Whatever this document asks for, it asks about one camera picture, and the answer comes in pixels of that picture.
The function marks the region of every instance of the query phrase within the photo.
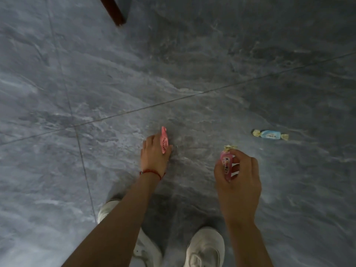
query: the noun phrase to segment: bracelet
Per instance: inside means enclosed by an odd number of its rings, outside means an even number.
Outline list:
[[[144,174],[144,173],[147,173],[147,172],[152,172],[154,174],[157,174],[159,176],[159,180],[162,180],[163,176],[166,174],[166,173],[164,173],[164,175],[161,177],[161,175],[157,171],[155,171],[153,169],[146,169],[146,170],[140,172],[140,175]]]

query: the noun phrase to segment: shoelace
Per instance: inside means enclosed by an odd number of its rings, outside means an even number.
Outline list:
[[[193,257],[198,260],[198,264],[195,262],[192,263]],[[202,265],[202,258],[197,253],[192,253],[189,258],[189,267],[215,267],[211,264],[204,264]]]

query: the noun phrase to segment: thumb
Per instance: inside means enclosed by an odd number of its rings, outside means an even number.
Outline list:
[[[217,183],[226,183],[225,174],[224,174],[224,166],[220,160],[217,160],[214,168],[214,176]]]
[[[166,149],[166,152],[164,153],[164,156],[167,157],[167,160],[169,159],[169,156],[171,155],[173,149],[173,145],[169,145],[168,148]]]

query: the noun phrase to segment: wooden leg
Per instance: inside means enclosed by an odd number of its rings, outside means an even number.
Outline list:
[[[106,11],[109,13],[110,17],[115,22],[116,26],[121,26],[126,23],[118,5],[116,4],[115,0],[100,0]]]

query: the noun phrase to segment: hand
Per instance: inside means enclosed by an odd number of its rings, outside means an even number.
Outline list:
[[[173,145],[169,145],[166,152],[162,154],[160,145],[161,134],[149,136],[141,149],[141,170],[155,170],[163,177],[166,172],[169,156],[171,155]]]
[[[220,160],[216,162],[214,169],[222,215],[227,225],[254,223],[261,195],[257,159],[235,149],[230,149],[230,153],[235,156],[233,164],[239,163],[232,168],[232,173],[240,171],[238,176],[231,182],[226,181]]]

